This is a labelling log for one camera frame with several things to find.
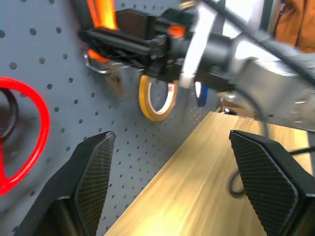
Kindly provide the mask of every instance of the black cable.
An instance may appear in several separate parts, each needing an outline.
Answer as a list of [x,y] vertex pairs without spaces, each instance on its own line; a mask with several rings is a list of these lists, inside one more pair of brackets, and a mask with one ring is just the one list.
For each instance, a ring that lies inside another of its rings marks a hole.
[[312,152],[315,151],[315,146],[312,147],[308,147],[308,148],[303,148],[303,149],[298,149],[298,150],[294,150],[289,152],[292,156],[294,155],[299,155],[299,154],[303,154],[303,153],[307,153],[307,152]]
[[278,49],[277,45],[270,40],[270,36],[265,32],[257,32],[251,27],[247,26],[246,22],[240,19],[236,14],[230,10],[225,9],[220,4],[213,0],[203,0],[208,6],[213,8],[222,16],[226,17],[232,24],[239,28],[243,33],[255,43],[257,43],[262,48],[266,49],[268,52],[272,53],[274,56],[283,61],[285,65],[294,70],[300,75],[300,79],[304,80],[308,84],[315,87],[315,74],[311,70],[306,68],[301,61],[298,61],[292,57],[288,57],[285,53]]
[[[247,93],[245,90],[243,90],[242,88],[236,86],[235,90],[242,95],[254,108],[254,110],[256,111],[256,113],[258,114],[260,120],[261,120],[261,124],[262,124],[262,133],[263,135],[268,138],[269,137],[269,129],[268,129],[268,118],[265,116],[261,106],[259,105],[259,103],[257,103],[255,101],[255,99],[253,99],[253,97]],[[231,196],[233,198],[240,198],[245,194],[244,189],[240,190],[240,191],[236,191],[233,189],[233,185],[234,185],[234,181],[237,178],[237,176],[240,174],[239,170],[237,170],[233,175],[232,178],[230,179],[229,183],[228,183],[228,191],[231,194]]]
[[1,130],[0,134],[0,140],[3,143],[10,137],[10,135],[12,134],[13,130],[16,127],[19,115],[19,107],[13,93],[10,90],[6,88],[0,88],[0,92],[2,92],[5,95],[10,107],[10,116],[8,124]]

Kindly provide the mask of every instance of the gray pegboard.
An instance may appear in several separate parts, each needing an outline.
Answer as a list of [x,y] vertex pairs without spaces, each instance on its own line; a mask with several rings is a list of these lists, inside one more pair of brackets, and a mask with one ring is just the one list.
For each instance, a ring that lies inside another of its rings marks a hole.
[[[162,13],[177,0],[117,0],[116,9]],[[105,207],[97,235],[103,235],[155,176],[192,130],[217,105],[196,105],[193,91],[179,89],[176,105],[162,122],[151,122],[138,102],[139,74],[123,71],[126,93],[118,98],[105,80],[84,65],[78,25],[64,0],[3,0],[0,3],[0,74],[23,81],[45,99],[51,115],[48,144],[28,176],[0,199],[1,235],[13,235],[47,180],[85,138],[103,131],[117,135]],[[165,86],[153,88],[161,106]],[[5,171],[13,175],[25,162],[39,132],[39,117],[27,97],[15,93],[20,106],[16,131],[5,143]],[[0,96],[0,111],[6,101]]]

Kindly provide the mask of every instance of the wooden surface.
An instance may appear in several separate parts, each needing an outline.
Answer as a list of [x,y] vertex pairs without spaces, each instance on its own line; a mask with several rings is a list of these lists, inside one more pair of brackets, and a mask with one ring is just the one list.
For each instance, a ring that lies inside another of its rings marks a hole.
[[[259,134],[260,124],[209,113],[106,236],[265,236],[249,200],[227,191],[237,168],[231,129]],[[272,125],[271,137],[287,150],[308,146],[306,131]],[[312,172],[308,154],[296,160]]]

